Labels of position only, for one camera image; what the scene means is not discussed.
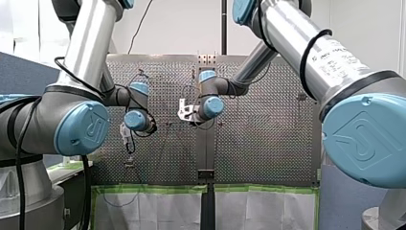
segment white plastic sheet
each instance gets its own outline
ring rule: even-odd
[[[95,230],[200,230],[201,193],[100,191],[94,200]]]
[[[215,193],[218,230],[314,230],[318,196],[311,189],[251,190],[250,186]]]
[[[199,230],[201,194],[130,193],[95,198],[95,230]],[[318,190],[266,186],[216,189],[216,230],[315,230]]]

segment robotic arm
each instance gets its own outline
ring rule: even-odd
[[[310,0],[235,0],[235,22],[262,42],[232,79],[200,73],[200,105],[181,101],[179,117],[200,123],[215,118],[224,108],[218,95],[247,93],[249,82],[279,53],[321,105],[323,144],[334,164],[359,182],[392,189],[379,211],[365,214],[379,227],[366,229],[396,229],[406,221],[406,193],[399,190],[406,188],[406,81],[363,64],[310,20],[309,9]]]
[[[18,213],[24,207],[28,229],[63,229],[63,190],[52,186],[42,154],[84,156],[95,151],[109,129],[107,106],[125,107],[124,123],[132,131],[149,135],[156,130],[147,110],[148,85],[117,85],[105,64],[114,23],[132,1],[53,3],[72,32],[66,57],[56,58],[62,69],[57,81],[41,97],[0,96],[0,225],[7,229],[18,229]],[[24,186],[16,176],[16,150],[21,152]],[[20,208],[18,188],[25,188]],[[44,215],[50,221],[38,221]]]

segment blue cap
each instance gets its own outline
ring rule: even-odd
[[[215,71],[213,71],[213,70],[205,70],[205,71],[200,73],[199,82],[201,83],[201,82],[203,82],[205,80],[214,78],[215,76],[216,76]]]
[[[224,102],[218,97],[210,97],[203,105],[203,112],[208,118],[220,115],[224,110]]]
[[[234,21],[241,26],[247,25],[256,2],[255,0],[234,0]]]
[[[129,87],[136,90],[136,91],[138,91],[138,92],[140,92],[140,93],[142,93],[142,94],[145,94],[146,96],[149,95],[149,86],[147,84],[145,84],[145,83],[132,82],[129,85]]]
[[[108,128],[104,105],[93,101],[80,103],[57,126],[54,136],[56,152],[64,156],[89,154],[102,145]]]
[[[134,0],[123,0],[124,9],[131,9],[134,7]]]
[[[0,95],[0,104],[13,101],[19,98],[30,97],[31,95],[27,94],[4,94]]]
[[[335,105],[323,124],[324,146],[334,164],[355,180],[406,188],[406,99],[363,94]]]
[[[131,110],[124,116],[124,124],[133,131],[142,131],[146,126],[147,118],[137,110]]]

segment pegboard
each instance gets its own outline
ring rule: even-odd
[[[244,60],[216,57],[217,74],[230,78]],[[215,183],[315,185],[320,167],[317,110],[309,98],[297,99],[304,93],[299,78],[281,58],[273,61],[267,76],[252,85],[248,95],[222,97],[226,110],[210,132],[214,139],[197,138],[201,130],[177,117],[182,89],[189,104],[195,98],[195,89],[184,85],[195,84],[196,67],[202,65],[197,56],[114,55],[107,63],[119,84],[127,84],[139,69],[149,76],[136,81],[149,84],[148,109],[158,131],[136,138],[135,167],[125,168],[129,156],[119,129],[124,109],[110,107],[110,132],[93,159],[94,183],[197,184],[197,159],[214,156]],[[206,154],[200,155],[205,146]]]
[[[147,138],[135,137],[134,168],[126,168],[129,158],[120,134],[124,109],[110,107],[110,131],[95,154],[95,184],[147,183],[163,185],[196,184],[195,129],[177,117],[183,85],[194,85],[195,56],[122,56],[107,59],[114,82],[131,80],[149,84],[148,110],[158,130]],[[136,77],[142,69],[148,78]],[[194,98],[188,87],[185,95]]]
[[[217,57],[220,77],[231,78],[245,57]],[[247,95],[222,97],[225,112],[215,132],[216,183],[317,185],[320,123],[317,105],[304,95],[300,80],[276,57]]]

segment green tape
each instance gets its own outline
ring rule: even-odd
[[[66,166],[54,165],[47,168],[47,170],[78,170],[82,169],[83,164],[81,162],[69,163]]]
[[[207,186],[117,185],[93,186],[98,194],[162,194],[186,195],[207,193]]]
[[[96,228],[96,199],[98,198],[98,193],[96,193],[95,190],[92,190],[92,213],[90,214],[90,222],[91,222],[91,226],[90,229],[91,230],[95,230]]]
[[[246,185],[215,185],[214,191],[218,193],[244,193],[249,191]]]
[[[214,190],[219,193],[241,193],[241,192],[267,192],[267,193],[280,193],[280,194],[300,194],[300,195],[314,195],[317,189],[302,188],[302,187],[285,187],[285,186],[272,186],[272,185],[214,185]]]
[[[314,230],[319,230],[319,215],[320,215],[320,190],[315,189],[315,207],[314,207]]]

